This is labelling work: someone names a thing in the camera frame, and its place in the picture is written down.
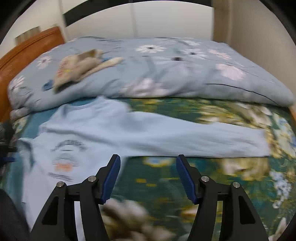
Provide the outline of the dark blue garment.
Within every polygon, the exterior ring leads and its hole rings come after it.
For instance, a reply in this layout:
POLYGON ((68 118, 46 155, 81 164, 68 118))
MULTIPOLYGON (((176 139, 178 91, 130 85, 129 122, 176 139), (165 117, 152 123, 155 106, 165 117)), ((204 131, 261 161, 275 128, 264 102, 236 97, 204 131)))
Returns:
POLYGON ((42 90, 43 91, 48 91, 48 90, 52 89, 53 88, 53 83, 54 83, 53 79, 49 80, 48 82, 46 82, 43 85, 42 90))

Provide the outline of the wall switch panel row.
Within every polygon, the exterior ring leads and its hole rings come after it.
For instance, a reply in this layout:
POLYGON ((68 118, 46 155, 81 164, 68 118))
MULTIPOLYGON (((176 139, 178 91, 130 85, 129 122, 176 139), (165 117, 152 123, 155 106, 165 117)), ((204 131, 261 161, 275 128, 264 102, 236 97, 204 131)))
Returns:
POLYGON ((40 26, 34 27, 30 30, 27 30, 26 32, 20 34, 19 36, 15 37, 15 44, 19 45, 22 42, 30 39, 31 37, 34 37, 38 33, 41 32, 40 26))

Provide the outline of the beige fuzzy sweater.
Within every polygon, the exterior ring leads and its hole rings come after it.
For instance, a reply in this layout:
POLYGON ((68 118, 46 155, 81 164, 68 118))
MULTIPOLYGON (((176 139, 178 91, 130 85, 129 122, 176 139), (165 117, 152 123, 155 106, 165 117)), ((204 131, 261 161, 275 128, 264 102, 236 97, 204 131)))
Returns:
POLYGON ((123 61, 122 57, 105 60, 102 57, 103 53, 100 49, 92 49, 63 58, 53 79, 54 91, 58 92, 66 84, 78 83, 95 72, 113 67, 123 61))

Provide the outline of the white wardrobe black stripe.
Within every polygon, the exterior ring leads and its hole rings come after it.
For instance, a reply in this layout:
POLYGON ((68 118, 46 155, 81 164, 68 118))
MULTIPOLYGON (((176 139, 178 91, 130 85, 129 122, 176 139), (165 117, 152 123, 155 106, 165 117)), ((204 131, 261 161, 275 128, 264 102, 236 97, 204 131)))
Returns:
POLYGON ((211 1, 59 1, 68 39, 189 37, 211 40, 211 1))

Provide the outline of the light blue long-sleeve shirt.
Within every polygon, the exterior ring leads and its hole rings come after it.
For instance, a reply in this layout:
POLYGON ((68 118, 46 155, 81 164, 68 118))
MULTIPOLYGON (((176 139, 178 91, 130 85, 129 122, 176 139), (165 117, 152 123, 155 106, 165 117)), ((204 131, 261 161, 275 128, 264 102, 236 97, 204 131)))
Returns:
POLYGON ((85 105, 64 104, 41 124, 35 138, 21 138, 23 205, 33 227, 54 185, 78 184, 117 154, 130 157, 267 157, 262 128, 200 124, 188 117, 133 111, 127 103, 97 97, 85 105))

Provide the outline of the grey-blue floral duvet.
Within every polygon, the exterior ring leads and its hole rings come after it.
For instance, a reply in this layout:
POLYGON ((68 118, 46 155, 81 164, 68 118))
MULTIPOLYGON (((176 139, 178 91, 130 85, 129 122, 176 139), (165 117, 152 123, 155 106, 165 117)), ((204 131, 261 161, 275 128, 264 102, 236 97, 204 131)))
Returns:
POLYGON ((8 85, 10 117, 55 108, 80 98, 201 97, 291 106, 292 92, 272 74, 225 43, 192 38, 112 40, 81 37, 41 54, 8 85), (123 61, 66 84, 43 91, 69 55, 100 49, 103 59, 123 61))

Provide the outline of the orange wooden headboard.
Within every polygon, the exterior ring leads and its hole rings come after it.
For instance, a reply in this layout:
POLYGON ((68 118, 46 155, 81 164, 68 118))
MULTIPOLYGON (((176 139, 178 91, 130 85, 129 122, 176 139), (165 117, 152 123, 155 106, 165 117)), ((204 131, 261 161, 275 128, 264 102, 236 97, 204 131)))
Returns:
POLYGON ((60 28, 52 27, 25 40, 1 58, 1 121, 10 118, 11 104, 8 98, 10 81, 41 54, 64 43, 60 28))

